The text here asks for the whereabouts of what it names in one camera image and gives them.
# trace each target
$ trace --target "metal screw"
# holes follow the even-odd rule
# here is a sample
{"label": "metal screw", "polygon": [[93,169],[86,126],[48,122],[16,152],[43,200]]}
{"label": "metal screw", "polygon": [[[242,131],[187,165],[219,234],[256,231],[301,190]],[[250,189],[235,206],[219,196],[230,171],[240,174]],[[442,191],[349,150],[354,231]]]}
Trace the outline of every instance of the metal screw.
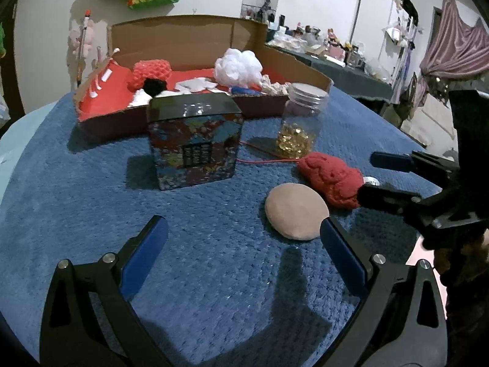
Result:
{"label": "metal screw", "polygon": [[69,261],[67,259],[62,259],[61,261],[58,262],[58,268],[60,269],[66,269],[69,265]]}
{"label": "metal screw", "polygon": [[428,261],[426,261],[426,259],[421,259],[420,260],[420,266],[423,269],[431,269],[431,264]]}
{"label": "metal screw", "polygon": [[438,219],[434,219],[433,222],[431,223],[436,229],[439,229],[442,227],[441,222]]}
{"label": "metal screw", "polygon": [[106,264],[111,264],[115,260],[116,260],[116,255],[112,252],[109,252],[102,257],[102,261],[104,261]]}
{"label": "metal screw", "polygon": [[375,254],[372,259],[376,264],[385,264],[385,256],[383,256],[382,254]]}

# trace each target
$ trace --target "pink curtain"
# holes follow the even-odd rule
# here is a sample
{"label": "pink curtain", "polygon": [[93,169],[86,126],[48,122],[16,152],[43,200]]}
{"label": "pink curtain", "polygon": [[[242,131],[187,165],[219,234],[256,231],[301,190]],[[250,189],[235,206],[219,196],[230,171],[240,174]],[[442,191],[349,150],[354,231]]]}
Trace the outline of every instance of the pink curtain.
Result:
{"label": "pink curtain", "polygon": [[443,0],[442,21],[436,40],[426,51],[420,68],[420,87],[414,107],[425,104],[427,75],[463,79],[489,70],[489,35],[481,18],[470,27],[460,19],[455,0]]}

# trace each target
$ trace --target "black label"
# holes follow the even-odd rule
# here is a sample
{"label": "black label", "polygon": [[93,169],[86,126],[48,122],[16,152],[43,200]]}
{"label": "black label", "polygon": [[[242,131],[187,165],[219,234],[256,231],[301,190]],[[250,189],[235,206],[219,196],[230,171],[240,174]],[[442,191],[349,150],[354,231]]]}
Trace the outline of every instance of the black label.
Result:
{"label": "black label", "polygon": [[183,167],[197,167],[211,162],[212,142],[182,146]]}

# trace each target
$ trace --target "multicolored box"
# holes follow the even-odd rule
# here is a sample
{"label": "multicolored box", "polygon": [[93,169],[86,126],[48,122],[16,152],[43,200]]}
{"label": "multicolored box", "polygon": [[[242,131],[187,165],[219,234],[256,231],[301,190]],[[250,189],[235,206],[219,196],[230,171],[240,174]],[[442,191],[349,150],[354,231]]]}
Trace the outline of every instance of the multicolored box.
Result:
{"label": "multicolored box", "polygon": [[243,117],[228,95],[154,98],[148,123],[161,190],[234,175]]}

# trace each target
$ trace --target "black fuzzy object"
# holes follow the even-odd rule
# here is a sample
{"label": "black fuzzy object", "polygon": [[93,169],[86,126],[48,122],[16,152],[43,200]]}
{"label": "black fuzzy object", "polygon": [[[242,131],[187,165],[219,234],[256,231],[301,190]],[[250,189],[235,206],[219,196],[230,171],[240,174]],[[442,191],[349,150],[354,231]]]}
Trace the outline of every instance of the black fuzzy object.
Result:
{"label": "black fuzzy object", "polygon": [[143,90],[149,96],[155,97],[167,90],[166,81],[159,79],[146,79],[144,80]]}

